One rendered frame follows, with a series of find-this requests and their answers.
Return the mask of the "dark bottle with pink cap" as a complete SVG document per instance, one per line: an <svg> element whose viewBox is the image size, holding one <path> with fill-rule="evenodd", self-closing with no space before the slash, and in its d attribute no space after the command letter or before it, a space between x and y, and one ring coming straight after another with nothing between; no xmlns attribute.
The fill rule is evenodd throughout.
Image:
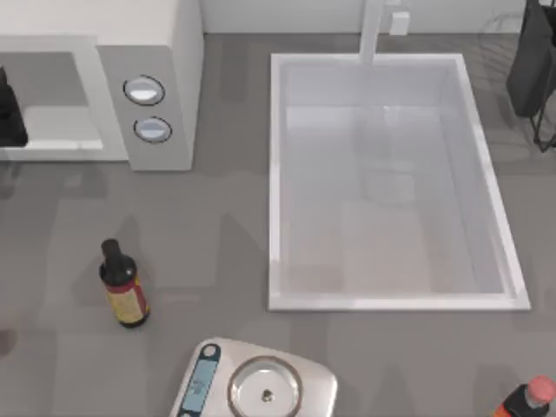
<svg viewBox="0 0 556 417"><path fill-rule="evenodd" d="M495 409L492 417L547 417L556 399L556 382L545 375L518 385Z"/></svg>

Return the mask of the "pale microwave oven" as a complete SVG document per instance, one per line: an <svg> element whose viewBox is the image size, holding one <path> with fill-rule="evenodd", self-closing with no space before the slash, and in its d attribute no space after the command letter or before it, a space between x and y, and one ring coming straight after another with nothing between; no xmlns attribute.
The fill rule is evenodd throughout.
<svg viewBox="0 0 556 417"><path fill-rule="evenodd" d="M0 148L0 161L190 170L203 52L199 0L0 0L0 66L29 137ZM157 105L124 95L141 75L165 88ZM135 135L134 122L152 116L171 125L166 142Z"/></svg>

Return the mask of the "round microwave knob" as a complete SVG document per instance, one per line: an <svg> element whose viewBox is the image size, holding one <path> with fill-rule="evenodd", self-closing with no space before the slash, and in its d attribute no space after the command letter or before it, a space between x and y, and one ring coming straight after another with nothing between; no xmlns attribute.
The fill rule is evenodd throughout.
<svg viewBox="0 0 556 417"><path fill-rule="evenodd" d="M147 143L166 142L173 133L171 125L160 117L148 117L134 122L135 135Z"/></svg>
<svg viewBox="0 0 556 417"><path fill-rule="evenodd" d="M165 97L165 88L154 77L141 75L123 83L124 95L134 104L154 106Z"/></svg>

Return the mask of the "white sink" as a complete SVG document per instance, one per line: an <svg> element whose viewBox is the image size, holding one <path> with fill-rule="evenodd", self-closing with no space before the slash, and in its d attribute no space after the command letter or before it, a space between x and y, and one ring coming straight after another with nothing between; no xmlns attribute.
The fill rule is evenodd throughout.
<svg viewBox="0 0 556 417"><path fill-rule="evenodd" d="M268 306L531 307L464 57L271 57Z"/></svg>

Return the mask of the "silver kitchen scale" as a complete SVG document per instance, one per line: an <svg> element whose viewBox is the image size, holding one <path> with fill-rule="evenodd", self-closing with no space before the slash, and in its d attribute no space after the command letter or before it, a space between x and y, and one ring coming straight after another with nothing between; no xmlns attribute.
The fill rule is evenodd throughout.
<svg viewBox="0 0 556 417"><path fill-rule="evenodd" d="M320 363L213 337L195 347L168 417L334 417L337 392Z"/></svg>

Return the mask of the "tall white tap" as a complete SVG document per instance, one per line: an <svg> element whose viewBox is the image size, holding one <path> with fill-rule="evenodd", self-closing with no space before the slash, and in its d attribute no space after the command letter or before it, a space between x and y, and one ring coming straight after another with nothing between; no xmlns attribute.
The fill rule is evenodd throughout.
<svg viewBox="0 0 556 417"><path fill-rule="evenodd" d="M373 64L385 4L386 0L365 0L364 3L359 58L362 64L368 67ZM409 10L395 11L391 17L388 34L405 36L409 31L410 19Z"/></svg>

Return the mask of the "dark brown bottle yellow label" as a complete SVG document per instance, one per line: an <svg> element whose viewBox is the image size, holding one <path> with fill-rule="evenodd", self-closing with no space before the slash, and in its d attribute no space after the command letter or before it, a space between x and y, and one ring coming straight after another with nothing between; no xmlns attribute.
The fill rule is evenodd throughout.
<svg viewBox="0 0 556 417"><path fill-rule="evenodd" d="M104 240L101 250L99 277L116 320L125 328L140 327L149 318L150 307L136 261L122 252L119 241L114 238Z"/></svg>

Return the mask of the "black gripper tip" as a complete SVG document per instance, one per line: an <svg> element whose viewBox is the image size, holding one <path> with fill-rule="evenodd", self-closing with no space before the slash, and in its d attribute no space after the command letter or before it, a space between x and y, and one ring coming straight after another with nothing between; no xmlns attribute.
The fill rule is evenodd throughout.
<svg viewBox="0 0 556 417"><path fill-rule="evenodd" d="M24 148L29 141L23 115L7 75L0 66L0 148Z"/></svg>

